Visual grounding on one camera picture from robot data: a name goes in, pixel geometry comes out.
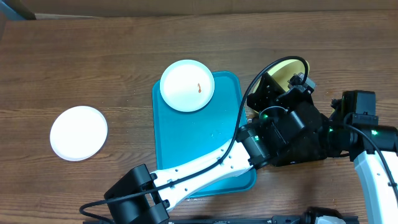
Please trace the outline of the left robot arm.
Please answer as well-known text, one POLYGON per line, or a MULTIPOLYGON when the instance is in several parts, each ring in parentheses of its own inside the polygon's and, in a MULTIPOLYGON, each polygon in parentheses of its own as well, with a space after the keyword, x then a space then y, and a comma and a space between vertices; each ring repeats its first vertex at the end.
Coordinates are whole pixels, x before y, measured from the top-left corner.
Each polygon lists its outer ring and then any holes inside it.
POLYGON ((216 150, 177 167, 149 172, 142 164, 131 169, 104 195, 111 223, 166 223, 169 211, 197 191, 223 179, 266 165, 285 165, 317 144, 312 131, 320 124, 308 73, 288 80, 283 89, 274 76, 262 72, 248 88, 239 107, 259 112, 251 124, 235 126, 233 137, 216 150))

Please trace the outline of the light blue plate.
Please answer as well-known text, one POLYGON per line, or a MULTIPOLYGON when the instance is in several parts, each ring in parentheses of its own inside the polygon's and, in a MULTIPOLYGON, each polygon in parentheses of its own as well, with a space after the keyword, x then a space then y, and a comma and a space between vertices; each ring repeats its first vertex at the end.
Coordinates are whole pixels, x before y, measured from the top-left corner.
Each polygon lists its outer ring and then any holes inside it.
POLYGON ((169 65, 160 78, 160 94, 173 109, 194 112, 205 107, 215 90, 210 69, 196 60, 179 60, 169 65))

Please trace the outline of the white pink plate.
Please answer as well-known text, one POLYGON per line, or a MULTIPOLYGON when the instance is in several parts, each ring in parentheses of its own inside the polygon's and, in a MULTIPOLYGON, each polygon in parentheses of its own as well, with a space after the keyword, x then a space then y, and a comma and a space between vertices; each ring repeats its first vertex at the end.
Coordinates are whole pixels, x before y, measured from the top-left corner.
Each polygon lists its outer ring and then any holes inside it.
POLYGON ((50 145, 67 161, 82 161, 105 144, 108 124, 101 112, 90 106, 72 107, 60 114, 50 130, 50 145))

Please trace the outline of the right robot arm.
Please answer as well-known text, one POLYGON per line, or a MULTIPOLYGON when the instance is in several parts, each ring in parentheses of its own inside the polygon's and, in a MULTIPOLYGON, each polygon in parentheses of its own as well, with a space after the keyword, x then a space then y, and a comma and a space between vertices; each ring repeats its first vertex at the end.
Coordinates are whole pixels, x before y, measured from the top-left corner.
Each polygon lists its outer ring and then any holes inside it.
POLYGON ((397 223, 397 128, 379 125, 376 94, 345 91, 332 102, 330 118, 310 95, 288 101, 289 163, 340 157, 343 151, 359 176, 370 223, 397 223))

